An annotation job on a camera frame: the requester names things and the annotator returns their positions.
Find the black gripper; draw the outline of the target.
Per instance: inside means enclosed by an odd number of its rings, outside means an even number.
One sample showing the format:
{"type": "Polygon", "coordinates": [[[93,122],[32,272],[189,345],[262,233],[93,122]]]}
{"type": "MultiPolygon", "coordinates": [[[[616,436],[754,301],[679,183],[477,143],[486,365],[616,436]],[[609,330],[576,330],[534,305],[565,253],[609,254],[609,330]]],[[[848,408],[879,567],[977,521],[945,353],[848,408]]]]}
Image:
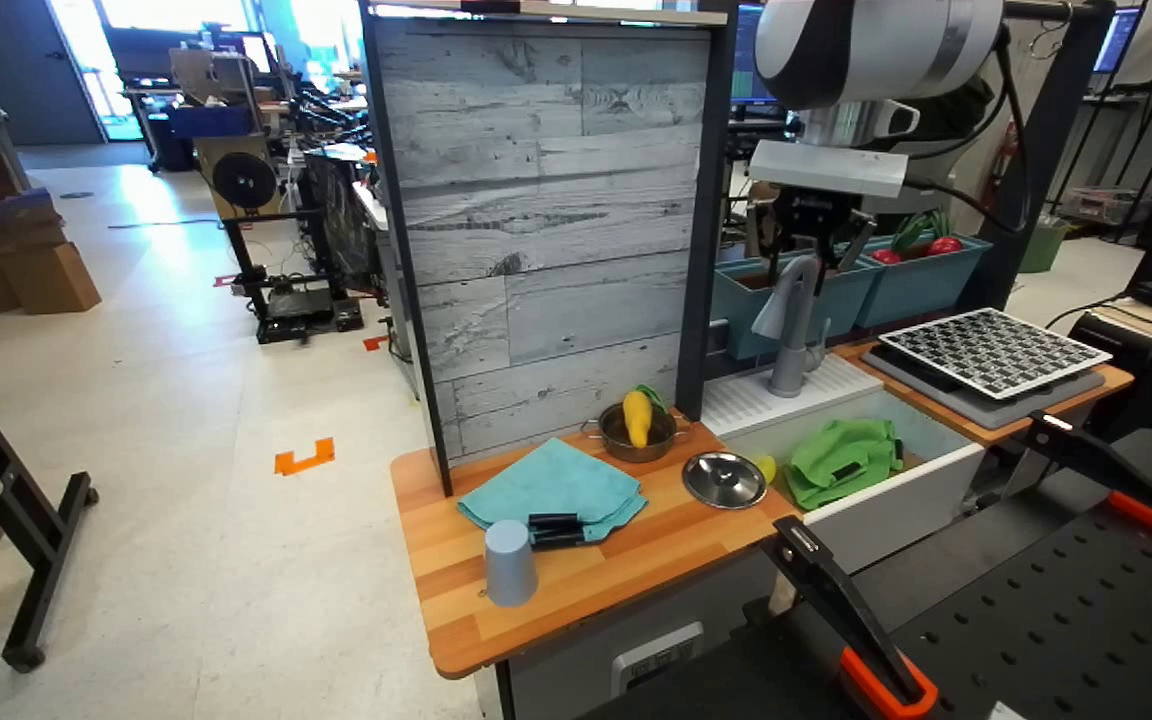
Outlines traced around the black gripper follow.
{"type": "Polygon", "coordinates": [[[776,200],[776,218],[784,236],[776,239],[776,275],[784,275],[787,261],[803,253],[803,239],[844,239],[837,245],[837,272],[853,272],[868,236],[861,218],[861,200],[844,192],[813,192],[813,189],[784,189],[776,200]]]}

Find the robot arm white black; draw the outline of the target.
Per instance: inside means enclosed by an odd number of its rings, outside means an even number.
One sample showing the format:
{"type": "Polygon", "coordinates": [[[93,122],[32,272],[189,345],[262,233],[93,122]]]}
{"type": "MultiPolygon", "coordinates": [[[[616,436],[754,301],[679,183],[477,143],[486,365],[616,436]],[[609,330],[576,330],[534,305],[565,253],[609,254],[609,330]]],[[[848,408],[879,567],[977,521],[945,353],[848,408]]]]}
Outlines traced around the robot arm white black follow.
{"type": "Polygon", "coordinates": [[[784,196],[891,200],[905,152],[876,152],[844,110],[905,107],[962,89],[1004,29],[1004,0],[763,0],[754,74],[792,110],[803,141],[759,141],[753,170],[784,196]]]}

